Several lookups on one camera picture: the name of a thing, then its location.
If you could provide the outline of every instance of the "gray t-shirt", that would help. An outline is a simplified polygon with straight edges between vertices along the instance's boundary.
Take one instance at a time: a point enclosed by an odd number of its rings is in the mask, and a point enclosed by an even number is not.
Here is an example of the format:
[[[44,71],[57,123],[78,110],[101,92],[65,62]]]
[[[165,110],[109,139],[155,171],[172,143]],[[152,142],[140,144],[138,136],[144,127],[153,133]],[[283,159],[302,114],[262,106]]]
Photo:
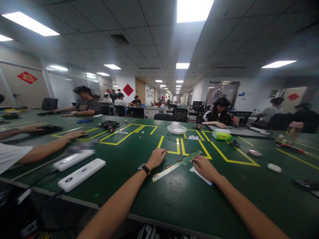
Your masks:
[[[80,102],[75,106],[80,112],[94,110],[95,115],[99,115],[101,113],[100,103],[96,99],[91,99],[88,101],[80,100]]]

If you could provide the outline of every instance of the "woman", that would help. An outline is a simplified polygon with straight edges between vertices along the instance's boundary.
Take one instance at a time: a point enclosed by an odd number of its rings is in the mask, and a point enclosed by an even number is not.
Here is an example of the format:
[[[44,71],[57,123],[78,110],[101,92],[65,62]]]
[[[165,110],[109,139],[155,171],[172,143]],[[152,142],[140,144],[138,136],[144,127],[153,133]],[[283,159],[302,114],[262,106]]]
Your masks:
[[[230,106],[229,100],[225,97],[218,98],[214,103],[211,111],[207,111],[202,119],[202,124],[216,125],[219,128],[226,128],[227,126],[237,126],[239,118],[232,118],[227,112],[227,107]]]

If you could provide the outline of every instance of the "sleeve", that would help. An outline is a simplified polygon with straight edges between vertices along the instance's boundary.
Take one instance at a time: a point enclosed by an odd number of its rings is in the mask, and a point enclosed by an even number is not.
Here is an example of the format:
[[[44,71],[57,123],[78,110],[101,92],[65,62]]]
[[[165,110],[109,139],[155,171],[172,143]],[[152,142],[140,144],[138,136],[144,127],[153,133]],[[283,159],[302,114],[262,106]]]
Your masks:
[[[22,159],[31,149],[31,146],[20,147],[0,143],[0,174]]]

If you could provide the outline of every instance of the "desk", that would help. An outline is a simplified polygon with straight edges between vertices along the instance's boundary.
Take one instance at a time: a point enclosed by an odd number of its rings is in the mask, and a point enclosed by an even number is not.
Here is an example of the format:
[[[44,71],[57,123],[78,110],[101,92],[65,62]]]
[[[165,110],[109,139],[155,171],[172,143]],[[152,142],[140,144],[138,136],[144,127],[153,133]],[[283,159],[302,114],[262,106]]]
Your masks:
[[[35,191],[52,195],[59,190],[57,183],[60,179],[95,158],[101,158],[106,161],[104,168],[72,191],[59,196],[73,203],[98,208],[98,204],[105,203],[136,173],[138,166],[148,160],[157,146],[166,148],[169,152],[152,175],[199,149],[235,188],[290,238],[315,238],[318,229],[318,198],[300,190],[291,180],[319,181],[319,158],[294,151],[280,151],[274,141],[269,139],[234,137],[241,144],[236,149],[226,142],[216,141],[211,132],[193,130],[192,123],[103,116],[90,123],[77,124],[80,117],[62,118],[60,114],[40,117],[35,114],[38,112],[40,111],[34,110],[23,114],[22,119],[11,120],[12,123],[6,127],[57,124],[64,127],[64,131],[75,128],[90,130],[89,137],[99,138],[101,143],[95,147],[93,156],[63,172],[54,173],[48,182],[36,186]],[[118,129],[123,129],[122,132],[128,134],[111,135],[97,127],[99,122],[108,119],[118,122],[127,120],[128,123],[121,124]],[[185,135],[172,135],[166,129],[171,124],[182,125],[188,131]],[[39,137],[22,134],[6,142],[38,146],[64,135],[64,131]],[[187,139],[190,135],[199,136],[201,141]],[[316,148],[318,145],[319,137],[315,134],[301,134],[297,144],[315,155],[319,155]],[[263,157],[247,155],[249,149],[258,150]],[[41,162],[8,170],[0,175],[0,180],[26,188],[53,170],[52,164],[64,153],[65,150],[61,150]],[[270,171],[267,168],[268,163],[280,166],[282,173]],[[155,183],[151,181],[151,177],[147,178],[136,197],[129,218],[200,238],[250,238],[243,223],[218,188],[209,187],[201,178],[189,172],[190,168],[189,164],[182,165]]]

